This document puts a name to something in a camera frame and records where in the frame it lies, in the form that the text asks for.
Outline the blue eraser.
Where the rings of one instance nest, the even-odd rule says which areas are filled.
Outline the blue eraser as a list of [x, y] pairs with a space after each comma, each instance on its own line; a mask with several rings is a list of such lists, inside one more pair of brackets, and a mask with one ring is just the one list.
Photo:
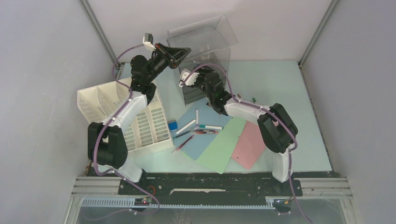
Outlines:
[[171, 132], [177, 131], [178, 130], [177, 122], [175, 120], [169, 121], [168, 128]]

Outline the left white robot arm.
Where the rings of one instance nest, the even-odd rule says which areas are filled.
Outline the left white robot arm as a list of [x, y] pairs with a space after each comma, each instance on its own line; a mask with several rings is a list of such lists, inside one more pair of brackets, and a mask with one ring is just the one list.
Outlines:
[[167, 67], [177, 68], [191, 52], [191, 48], [167, 47], [161, 43], [150, 46], [150, 49], [150, 59], [136, 55], [130, 61], [132, 81], [127, 86], [128, 97], [106, 119], [88, 126], [88, 158], [95, 166], [105, 166], [121, 178], [130, 180], [129, 187], [136, 194], [146, 192], [148, 182], [141, 177], [143, 169], [128, 158], [124, 133], [154, 98], [155, 78]]

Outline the clear plastic drawer box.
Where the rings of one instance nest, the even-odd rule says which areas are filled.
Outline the clear plastic drawer box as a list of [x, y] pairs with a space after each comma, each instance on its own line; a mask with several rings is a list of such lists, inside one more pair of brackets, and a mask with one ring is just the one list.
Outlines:
[[167, 43], [173, 48], [190, 48], [191, 52], [175, 71], [176, 82], [184, 69], [192, 71], [201, 64], [213, 63], [228, 72], [231, 46], [237, 37], [225, 15], [198, 21], [167, 32]]

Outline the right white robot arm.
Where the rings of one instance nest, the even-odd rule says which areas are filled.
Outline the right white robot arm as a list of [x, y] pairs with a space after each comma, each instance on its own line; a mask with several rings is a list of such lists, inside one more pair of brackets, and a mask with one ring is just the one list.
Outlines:
[[272, 190], [284, 195], [290, 189], [292, 152], [298, 143], [298, 128], [281, 104], [262, 106], [246, 101], [233, 93], [229, 78], [220, 78], [213, 63], [197, 66], [180, 73], [179, 86], [199, 88], [219, 114], [242, 118], [258, 125], [265, 146], [275, 154]]

